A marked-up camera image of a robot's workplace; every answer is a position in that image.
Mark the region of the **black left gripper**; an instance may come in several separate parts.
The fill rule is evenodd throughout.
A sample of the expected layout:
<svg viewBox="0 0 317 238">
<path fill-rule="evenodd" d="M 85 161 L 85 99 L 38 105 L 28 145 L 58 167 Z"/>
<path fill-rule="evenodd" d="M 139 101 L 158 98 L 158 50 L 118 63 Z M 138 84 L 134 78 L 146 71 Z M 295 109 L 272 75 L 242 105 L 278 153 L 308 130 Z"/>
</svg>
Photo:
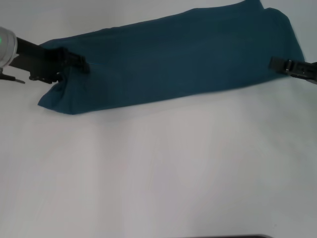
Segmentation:
<svg viewBox="0 0 317 238">
<path fill-rule="evenodd" d="M 74 67 L 82 73 L 90 73 L 84 56 L 66 48 L 45 49 L 31 42 L 17 39 L 17 56 L 10 66 L 30 73 L 29 79 L 47 84 L 62 81 L 61 73 L 66 67 Z"/>
</svg>

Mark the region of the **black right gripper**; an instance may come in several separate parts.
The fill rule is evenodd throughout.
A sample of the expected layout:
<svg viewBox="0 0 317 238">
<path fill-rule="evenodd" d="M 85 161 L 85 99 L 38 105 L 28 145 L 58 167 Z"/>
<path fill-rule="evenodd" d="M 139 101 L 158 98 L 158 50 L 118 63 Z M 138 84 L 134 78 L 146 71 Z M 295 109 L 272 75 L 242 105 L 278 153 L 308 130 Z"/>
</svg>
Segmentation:
<svg viewBox="0 0 317 238">
<path fill-rule="evenodd" d="M 276 73 L 288 74 L 291 77 L 303 79 L 312 84 L 317 84 L 316 62 L 308 63 L 272 57 L 268 67 Z"/>
</svg>

